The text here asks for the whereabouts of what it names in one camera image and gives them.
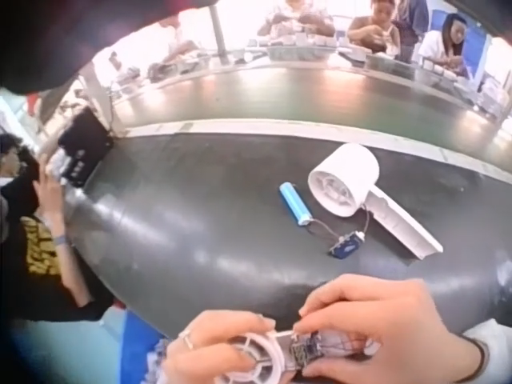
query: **wrist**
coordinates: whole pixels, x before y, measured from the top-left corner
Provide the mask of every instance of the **wrist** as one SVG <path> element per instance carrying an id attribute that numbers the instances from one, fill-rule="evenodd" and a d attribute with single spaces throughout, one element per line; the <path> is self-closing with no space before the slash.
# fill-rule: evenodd
<path id="1" fill-rule="evenodd" d="M 472 342 L 450 334 L 446 344 L 446 379 L 448 382 L 462 382 L 474 376 L 482 368 L 485 356 Z"/>
<path id="2" fill-rule="evenodd" d="M 63 214 L 51 214 L 45 216 L 51 235 L 56 238 L 66 234 L 66 224 L 64 223 Z"/>

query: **hand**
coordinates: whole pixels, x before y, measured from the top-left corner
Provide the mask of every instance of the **hand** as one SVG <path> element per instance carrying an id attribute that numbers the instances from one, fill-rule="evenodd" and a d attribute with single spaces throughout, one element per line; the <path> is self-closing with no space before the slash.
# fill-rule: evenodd
<path id="1" fill-rule="evenodd" d="M 365 27 L 366 35 L 369 36 L 384 36 L 384 29 L 380 26 L 376 26 L 375 24 L 372 24 L 370 26 Z"/>
<path id="2" fill-rule="evenodd" d="M 55 224 L 61 224 L 64 209 L 64 197 L 62 187 L 54 176 L 46 172 L 47 156 L 41 156 L 39 160 L 39 181 L 34 182 L 34 189 L 39 199 L 39 208 L 43 217 Z"/>
<path id="3" fill-rule="evenodd" d="M 270 24 L 276 25 L 276 24 L 280 24 L 281 22 L 287 22 L 288 20 L 290 20 L 289 16 L 286 16 L 285 14 L 281 14 L 281 13 L 276 13 L 270 19 Z"/>
<path id="4" fill-rule="evenodd" d="M 255 361 L 228 341 L 246 333 L 264 334 L 274 330 L 275 321 L 251 312 L 208 310 L 187 327 L 192 350 L 182 339 L 167 347 L 163 369 L 169 382 L 210 384 L 217 376 L 229 372 L 249 372 Z M 293 375 L 283 375 L 287 384 Z"/>
<path id="5" fill-rule="evenodd" d="M 313 14 L 311 12 L 305 12 L 301 14 L 298 19 L 298 22 L 300 22 L 303 25 L 312 25 L 312 26 L 320 26 L 322 24 L 322 19 L 317 16 L 316 14 Z"/>
<path id="6" fill-rule="evenodd" d="M 322 358 L 302 372 L 345 384 L 456 382 L 480 363 L 478 348 L 451 334 L 423 282 L 343 275 L 317 288 L 294 330 L 364 334 L 381 346 L 366 362 Z"/>
<path id="7" fill-rule="evenodd" d="M 450 66 L 460 66 L 464 63 L 464 60 L 462 56 L 453 56 L 451 58 L 448 58 L 448 64 Z"/>

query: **blue battery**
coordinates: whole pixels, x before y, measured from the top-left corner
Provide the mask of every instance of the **blue battery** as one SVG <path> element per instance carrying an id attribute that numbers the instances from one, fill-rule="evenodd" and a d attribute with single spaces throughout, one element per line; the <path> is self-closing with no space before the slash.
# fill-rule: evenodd
<path id="1" fill-rule="evenodd" d="M 294 214 L 297 224 L 300 226 L 307 226 L 313 219 L 313 216 L 311 215 L 310 210 L 307 209 L 306 204 L 304 204 L 301 197 L 298 195 L 294 186 L 292 186 L 290 182 L 284 182 L 279 187 L 279 191 Z"/>

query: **blue panel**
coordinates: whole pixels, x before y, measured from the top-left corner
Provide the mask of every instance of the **blue panel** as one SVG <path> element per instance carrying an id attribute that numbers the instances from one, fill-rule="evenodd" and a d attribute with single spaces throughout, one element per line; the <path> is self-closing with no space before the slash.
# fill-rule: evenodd
<path id="1" fill-rule="evenodd" d="M 464 43 L 464 51 L 462 56 L 468 66 L 469 71 L 474 76 L 477 72 L 480 60 L 482 60 L 483 50 L 486 46 L 487 33 L 483 28 L 479 27 L 475 20 L 459 12 L 461 16 L 467 20 L 468 31 L 466 36 L 466 42 Z M 433 10 L 432 20 L 430 22 L 431 30 L 441 30 L 442 24 L 445 21 L 447 12 L 444 10 Z"/>

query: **wire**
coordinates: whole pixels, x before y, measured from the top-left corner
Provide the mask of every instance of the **wire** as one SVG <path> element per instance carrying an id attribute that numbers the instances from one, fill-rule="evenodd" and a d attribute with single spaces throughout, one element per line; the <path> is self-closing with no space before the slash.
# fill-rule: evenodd
<path id="1" fill-rule="evenodd" d="M 361 208 L 363 208 L 366 212 L 366 222 L 365 222 L 365 226 L 364 226 L 364 229 L 362 230 L 362 232 L 364 234 L 366 234 L 366 232 L 368 231 L 368 226 L 370 225 L 370 212 L 368 211 L 368 208 L 366 208 L 366 205 L 363 204 L 361 206 Z"/>
<path id="2" fill-rule="evenodd" d="M 339 234 L 337 234 L 336 232 L 334 232 L 327 224 L 318 220 L 317 218 L 312 218 L 311 222 L 316 222 L 317 224 L 319 224 L 324 230 L 326 230 L 336 240 L 336 242 L 339 241 L 341 236 Z"/>

